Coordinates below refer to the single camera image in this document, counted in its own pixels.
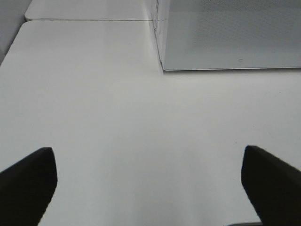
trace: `table surface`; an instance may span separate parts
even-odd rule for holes
[[[53,147],[41,226],[258,221],[244,148],[301,169],[300,72],[164,73],[149,21],[30,21],[0,67],[0,170]]]
[[[32,0],[29,20],[150,20],[152,0]]]

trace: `white table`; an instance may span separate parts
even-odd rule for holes
[[[0,67],[0,167],[53,147],[41,226],[257,221],[243,150],[301,169],[300,95],[300,70],[163,73],[148,21],[31,21]]]
[[[32,0],[29,20],[150,20],[152,0]]]

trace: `white wall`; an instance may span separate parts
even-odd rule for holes
[[[0,0],[0,63],[7,53],[31,0]]]

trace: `white tabletop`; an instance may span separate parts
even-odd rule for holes
[[[149,20],[152,0],[32,0],[27,20]]]
[[[53,147],[41,226],[258,221],[243,151],[301,169],[300,95],[300,70],[163,73],[148,21],[31,21],[0,67],[0,167]]]

